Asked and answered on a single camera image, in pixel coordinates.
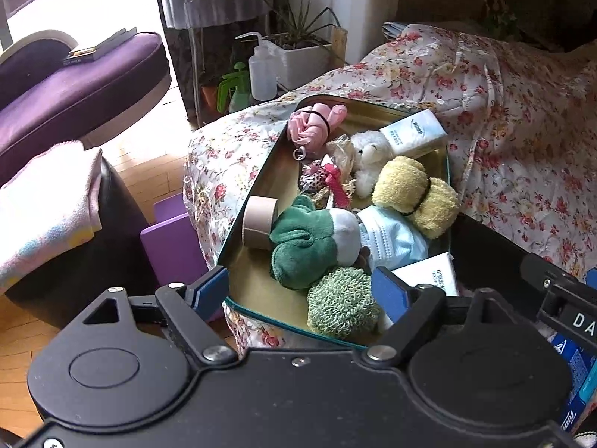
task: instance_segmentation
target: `green scrubbing ball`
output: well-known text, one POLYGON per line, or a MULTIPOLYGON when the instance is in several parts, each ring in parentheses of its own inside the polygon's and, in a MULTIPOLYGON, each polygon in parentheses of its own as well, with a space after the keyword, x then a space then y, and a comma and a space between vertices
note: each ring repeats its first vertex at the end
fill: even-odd
POLYGON ((370 332, 380 315, 371 296, 371 277, 356 267, 330 270, 309 290, 307 302, 309 328, 337 339, 370 332))

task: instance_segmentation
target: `green plush toy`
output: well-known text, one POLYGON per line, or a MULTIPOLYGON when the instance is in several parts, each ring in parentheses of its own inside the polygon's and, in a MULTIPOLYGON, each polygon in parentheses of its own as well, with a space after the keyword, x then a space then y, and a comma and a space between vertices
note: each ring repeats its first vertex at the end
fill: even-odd
POLYGON ((307 295, 307 325, 322 335, 345 339, 370 332, 381 313, 371 296, 371 277, 356 267, 336 267, 307 295))
POLYGON ((360 250, 359 223, 344 209, 317 210, 298 195, 274 224, 272 276, 291 290, 308 289, 334 266, 351 266, 360 250))

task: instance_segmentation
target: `blue face mask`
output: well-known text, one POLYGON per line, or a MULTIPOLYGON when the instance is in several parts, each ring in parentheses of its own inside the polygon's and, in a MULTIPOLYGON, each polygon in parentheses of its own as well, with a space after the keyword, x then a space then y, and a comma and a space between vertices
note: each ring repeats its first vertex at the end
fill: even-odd
POLYGON ((427 240, 399 212, 371 205, 357 216, 360 244, 371 251, 371 271, 378 266, 392 271, 428 257, 427 240))

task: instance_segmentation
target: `squeeze bottle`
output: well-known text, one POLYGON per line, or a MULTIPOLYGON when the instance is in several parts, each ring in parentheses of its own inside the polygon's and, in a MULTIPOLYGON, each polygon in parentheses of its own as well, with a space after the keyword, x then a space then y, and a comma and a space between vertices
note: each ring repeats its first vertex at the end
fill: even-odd
POLYGON ((269 101, 278 95, 274 57, 263 44, 259 32, 249 32, 238 35, 239 38, 255 35, 259 45, 255 47, 255 55, 249 59, 249 74, 251 76, 251 93, 257 101, 269 101))

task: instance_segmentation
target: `tape roll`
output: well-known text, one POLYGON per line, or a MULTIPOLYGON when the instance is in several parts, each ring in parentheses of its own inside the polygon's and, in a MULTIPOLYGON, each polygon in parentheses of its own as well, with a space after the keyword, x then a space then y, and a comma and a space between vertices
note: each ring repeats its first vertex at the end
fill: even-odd
POLYGON ((253 195, 243 216, 243 246, 270 251, 269 234, 278 218, 278 199, 253 195))

